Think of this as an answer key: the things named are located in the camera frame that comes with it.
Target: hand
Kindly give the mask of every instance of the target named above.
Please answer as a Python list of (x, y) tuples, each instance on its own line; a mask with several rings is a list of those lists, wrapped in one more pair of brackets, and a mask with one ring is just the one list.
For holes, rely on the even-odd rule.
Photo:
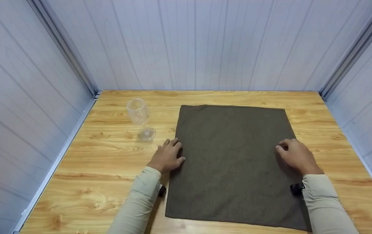
[(177, 158), (177, 152), (182, 147), (182, 143), (177, 138), (167, 139), (162, 146), (158, 146), (152, 160), (147, 164), (160, 173), (168, 172), (178, 168), (184, 161), (185, 157)]
[(313, 153), (302, 142), (296, 139), (285, 139), (275, 148), (281, 158), (302, 175), (324, 174), (323, 170), (317, 166)]

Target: wooden tabletop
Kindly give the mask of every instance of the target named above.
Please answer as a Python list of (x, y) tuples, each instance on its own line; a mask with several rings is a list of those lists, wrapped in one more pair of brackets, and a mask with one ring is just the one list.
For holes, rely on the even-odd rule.
[[(149, 106), (152, 142), (140, 142), (126, 106)], [(180, 105), (242, 105), (285, 108), (297, 139), (315, 154), (360, 233), (372, 233), (372, 179), (316, 92), (105, 91), (73, 140), (21, 234), (106, 233), (135, 176), (157, 146), (174, 138)], [(162, 183), (167, 184), (164, 176)], [(226, 222), (171, 219), (159, 200), (146, 233), (305, 233)]]

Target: beige sleeve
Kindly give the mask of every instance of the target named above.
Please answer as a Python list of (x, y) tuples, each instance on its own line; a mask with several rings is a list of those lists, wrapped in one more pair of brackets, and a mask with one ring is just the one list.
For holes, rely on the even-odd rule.
[(146, 166), (138, 175), (107, 234), (143, 234), (157, 199), (161, 173)]
[(304, 200), (314, 234), (357, 234), (327, 175), (304, 175)]

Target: forearm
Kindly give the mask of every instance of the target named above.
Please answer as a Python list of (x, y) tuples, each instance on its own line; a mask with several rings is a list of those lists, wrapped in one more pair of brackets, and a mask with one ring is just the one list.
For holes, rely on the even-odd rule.
[(146, 166), (131, 187), (130, 194), (122, 204), (109, 227), (108, 234), (143, 234), (155, 204), (161, 173)]
[(304, 200), (314, 234), (357, 234), (326, 175), (304, 175)]

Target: wine glass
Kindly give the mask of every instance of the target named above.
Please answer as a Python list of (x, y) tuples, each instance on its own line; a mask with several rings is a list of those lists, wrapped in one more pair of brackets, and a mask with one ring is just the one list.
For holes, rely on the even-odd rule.
[(127, 104), (128, 116), (135, 125), (142, 125), (139, 136), (142, 141), (150, 141), (156, 136), (156, 130), (146, 127), (145, 124), (149, 121), (149, 109), (146, 103), (141, 98), (134, 98)]

